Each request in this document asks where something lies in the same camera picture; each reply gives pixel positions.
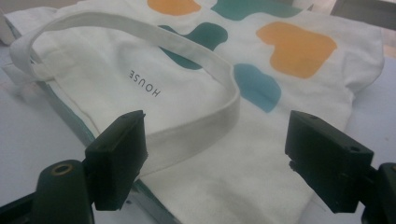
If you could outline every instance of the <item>bag strap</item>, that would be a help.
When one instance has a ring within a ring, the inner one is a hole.
[[[153,173],[197,154],[216,142],[235,125],[239,116],[240,95],[233,79],[233,67],[211,50],[187,38],[142,21],[97,11],[69,14],[14,41],[10,47],[11,59],[19,69],[37,80],[52,80],[53,77],[50,73],[41,72],[38,74],[34,69],[35,65],[31,60],[34,42],[44,32],[81,26],[120,30],[172,51],[200,64],[228,92],[226,104],[220,105],[212,113],[176,128],[148,135],[149,157],[141,170],[141,175]]]

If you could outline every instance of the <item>teal spot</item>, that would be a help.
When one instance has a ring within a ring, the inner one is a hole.
[[[167,31],[177,34],[177,32],[169,26],[162,25],[160,27]],[[191,33],[181,36],[184,36],[189,40],[211,50],[214,50],[219,44],[225,42],[228,39],[228,33],[224,28],[210,22],[203,22],[199,24]],[[178,65],[184,68],[188,68],[192,70],[197,70],[201,68],[201,65],[194,63],[184,57],[181,57],[178,54],[175,54],[166,49],[162,49],[162,50],[175,63],[177,63]]]
[[[269,0],[218,0],[212,10],[232,21],[241,21],[246,16],[257,12],[280,18],[292,17],[301,12],[299,8]]]
[[[275,108],[280,99],[281,89],[272,77],[262,73],[254,65],[246,63],[236,64],[234,74],[242,97],[267,113]]]

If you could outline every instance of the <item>table surface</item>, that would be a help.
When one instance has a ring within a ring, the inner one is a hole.
[[[10,63],[0,45],[0,65]],[[382,75],[361,91],[346,133],[375,152],[372,165],[396,161],[396,59],[386,58]],[[84,159],[84,146],[49,105],[35,83],[16,87],[0,69],[0,206],[35,191],[39,173],[57,161]],[[96,223],[154,223],[133,204],[118,212],[94,212]],[[301,224],[361,223],[356,214],[334,215],[314,196]]]

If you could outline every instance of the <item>colored blob print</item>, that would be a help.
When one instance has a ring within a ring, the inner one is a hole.
[[[281,18],[292,17],[301,12],[299,8],[268,0],[218,0],[212,10],[233,21],[241,21],[246,16],[258,12]]]
[[[280,99],[281,89],[276,81],[252,64],[234,66],[235,80],[241,95],[263,111],[271,112]]]
[[[187,15],[201,9],[201,6],[193,0],[148,0],[148,6],[162,14],[172,16]]]
[[[169,26],[160,26],[160,27],[162,27],[167,31],[177,34],[177,32]],[[228,33],[224,28],[210,22],[203,22],[199,24],[191,33],[183,36],[211,50],[214,50],[219,44],[225,42],[228,39]],[[188,68],[192,70],[197,70],[201,68],[201,65],[194,63],[184,57],[181,57],[178,54],[175,54],[166,49],[162,49],[162,50],[175,63],[177,63],[178,65],[184,68]]]
[[[330,37],[281,21],[262,27],[257,36],[275,46],[271,65],[277,71],[300,78],[312,77],[337,49]]]

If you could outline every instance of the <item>orange spot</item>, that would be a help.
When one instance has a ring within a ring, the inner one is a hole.
[[[201,9],[193,0],[148,0],[148,6],[172,16],[186,15]]]
[[[295,77],[312,77],[337,49],[330,37],[281,21],[262,27],[256,34],[264,43],[275,45],[271,65]]]

